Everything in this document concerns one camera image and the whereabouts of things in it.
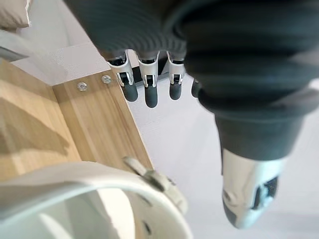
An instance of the gray fingertip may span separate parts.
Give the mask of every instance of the gray fingertip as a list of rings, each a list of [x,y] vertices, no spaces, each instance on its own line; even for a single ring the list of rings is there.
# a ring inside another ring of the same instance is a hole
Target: gray fingertip
[[[138,90],[136,89],[135,83],[132,85],[125,84],[124,87],[122,87],[123,94],[125,96],[125,99],[129,102],[134,102],[138,98]]]
[[[178,100],[181,95],[181,85],[174,83],[169,85],[169,96],[172,100]]]
[[[195,81],[195,79],[194,79],[193,85],[191,86],[192,96],[194,96],[195,98],[198,98],[198,92],[199,92],[200,88],[201,88],[200,83]]]
[[[145,102],[149,108],[154,108],[158,104],[158,90],[157,87],[145,87]]]

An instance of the white plastic part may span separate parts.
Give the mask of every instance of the white plastic part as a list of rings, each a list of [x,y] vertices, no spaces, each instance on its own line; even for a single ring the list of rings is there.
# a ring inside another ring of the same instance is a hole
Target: white plastic part
[[[108,62],[110,67],[111,67],[112,72],[114,73],[114,75],[116,76],[116,79],[118,80],[119,84],[122,87],[124,87],[124,82],[120,76],[120,73],[126,73],[127,78],[129,79],[130,85],[133,85],[133,83],[134,83],[133,71],[132,71],[131,62],[130,62],[130,59],[128,57],[127,51],[125,52],[125,56],[126,56],[126,62],[121,66],[114,66]]]
[[[128,238],[113,227],[103,204],[101,190],[108,188],[125,192],[136,218],[145,225],[145,238],[193,238],[182,213],[163,192],[141,176],[93,162],[50,166],[1,183],[0,235]]]
[[[166,176],[157,173],[155,170],[146,170],[143,165],[134,158],[125,157],[124,161],[148,183],[162,191],[183,214],[187,212],[187,200],[171,180]]]
[[[286,161],[286,158],[256,161],[223,149],[223,191],[227,193],[227,197],[223,193],[223,201],[237,217],[235,227],[250,227],[267,209],[272,197],[265,198],[258,209],[251,209],[256,190],[260,185],[279,176]]]
[[[144,86],[148,87],[147,76],[152,76],[153,78],[153,87],[156,87],[158,83],[159,76],[159,53],[157,54],[156,60],[153,63],[146,64],[139,60],[141,78],[143,80]]]
[[[185,75],[184,64],[172,63],[168,52],[167,52],[167,56],[168,56],[168,62],[169,62],[169,81],[173,85],[174,84],[174,75],[179,75],[178,84],[180,85],[180,84],[182,84],[183,78]]]

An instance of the white curved object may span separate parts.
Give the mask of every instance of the white curved object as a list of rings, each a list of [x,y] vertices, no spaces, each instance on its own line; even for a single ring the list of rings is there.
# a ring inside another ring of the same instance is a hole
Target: white curved object
[[[125,217],[133,220],[119,189],[125,191],[145,227],[145,238],[192,238],[180,209],[165,192],[142,176],[93,162],[50,166],[1,183],[1,238],[134,238],[134,227],[120,233],[115,226],[108,205],[120,202],[110,199],[106,189],[118,190]]]

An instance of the wooden table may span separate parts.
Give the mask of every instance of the wooden table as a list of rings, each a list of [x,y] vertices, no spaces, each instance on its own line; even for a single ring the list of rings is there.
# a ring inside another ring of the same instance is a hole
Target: wooden table
[[[110,84],[103,75],[112,77]],[[0,181],[69,161],[128,170],[121,160],[127,155],[152,167],[111,71],[51,87],[2,60],[0,95]]]

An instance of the wood grain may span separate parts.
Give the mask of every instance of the wood grain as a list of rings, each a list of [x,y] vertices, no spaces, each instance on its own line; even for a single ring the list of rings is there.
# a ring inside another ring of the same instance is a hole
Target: wood grain
[[[0,181],[80,160],[52,88],[0,60]]]
[[[112,77],[110,84],[101,81]],[[77,84],[85,82],[87,91]],[[124,156],[137,158],[145,167],[152,164],[123,93],[111,71],[101,72],[53,87],[65,121],[82,160],[128,170]]]

